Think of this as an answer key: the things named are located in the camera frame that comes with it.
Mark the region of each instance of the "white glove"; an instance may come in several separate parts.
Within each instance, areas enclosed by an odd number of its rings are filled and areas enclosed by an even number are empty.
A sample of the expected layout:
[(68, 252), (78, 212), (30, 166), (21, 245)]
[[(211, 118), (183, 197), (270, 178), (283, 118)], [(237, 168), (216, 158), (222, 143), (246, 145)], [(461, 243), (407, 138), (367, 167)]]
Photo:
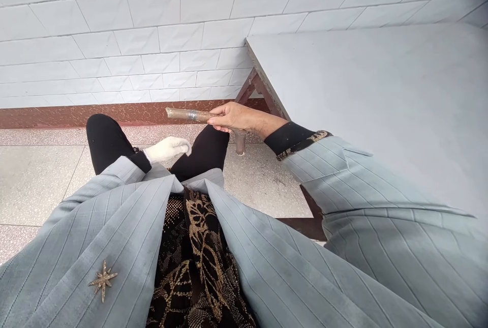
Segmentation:
[(186, 153), (187, 156), (190, 156), (192, 153), (192, 146), (186, 139), (169, 136), (163, 141), (158, 142), (156, 145), (148, 147), (142, 151), (151, 165), (153, 165), (154, 163), (169, 160), (181, 153)]

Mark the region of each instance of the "hand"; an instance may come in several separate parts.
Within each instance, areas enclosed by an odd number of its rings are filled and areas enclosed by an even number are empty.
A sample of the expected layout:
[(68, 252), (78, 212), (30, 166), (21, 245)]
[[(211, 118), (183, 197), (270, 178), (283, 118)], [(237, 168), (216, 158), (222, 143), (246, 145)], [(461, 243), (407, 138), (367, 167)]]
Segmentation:
[(160, 141), (156, 145), (148, 147), (143, 151), (151, 165), (153, 165), (154, 163), (169, 160), (181, 153), (186, 153), (187, 156), (190, 156), (192, 153), (192, 146), (188, 140), (169, 136), (163, 141)]
[(229, 128), (256, 132), (262, 139), (283, 126), (288, 121), (235, 102), (214, 108), (210, 113), (217, 115), (208, 120), (218, 131), (232, 132)]

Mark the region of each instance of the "suit jacket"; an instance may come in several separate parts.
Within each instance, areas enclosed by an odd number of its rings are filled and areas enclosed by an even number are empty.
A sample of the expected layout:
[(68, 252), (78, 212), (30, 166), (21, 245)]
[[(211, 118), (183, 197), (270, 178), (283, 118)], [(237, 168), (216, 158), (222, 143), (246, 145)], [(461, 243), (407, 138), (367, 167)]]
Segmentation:
[[(283, 161), (324, 213), (323, 248), (224, 191), (220, 170), (188, 182), (210, 195), (261, 327), (481, 327), (487, 236), (338, 137)], [(166, 204), (183, 186), (120, 157), (65, 199), (0, 267), (0, 327), (144, 327)], [(118, 276), (102, 304), (88, 286)]]

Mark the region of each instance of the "white tiled wall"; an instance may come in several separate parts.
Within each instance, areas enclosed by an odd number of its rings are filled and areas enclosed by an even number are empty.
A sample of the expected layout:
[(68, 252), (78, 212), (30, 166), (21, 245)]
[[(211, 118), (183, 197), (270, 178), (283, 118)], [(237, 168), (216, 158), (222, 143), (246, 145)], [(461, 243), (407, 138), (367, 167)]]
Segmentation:
[(0, 0), (0, 108), (234, 98), (249, 35), (462, 21), (488, 0)]

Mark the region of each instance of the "black pants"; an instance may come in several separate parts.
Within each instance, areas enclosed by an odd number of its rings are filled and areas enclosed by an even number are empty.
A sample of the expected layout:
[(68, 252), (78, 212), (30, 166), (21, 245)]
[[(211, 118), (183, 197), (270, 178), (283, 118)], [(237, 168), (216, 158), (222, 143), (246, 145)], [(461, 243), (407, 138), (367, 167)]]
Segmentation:
[[(86, 122), (86, 135), (96, 175), (120, 156), (135, 154), (122, 128), (107, 115), (92, 115)], [(183, 154), (171, 167), (171, 173), (183, 182), (213, 168), (223, 170), (228, 144), (228, 133), (206, 126), (195, 139), (192, 154), (189, 157)]]

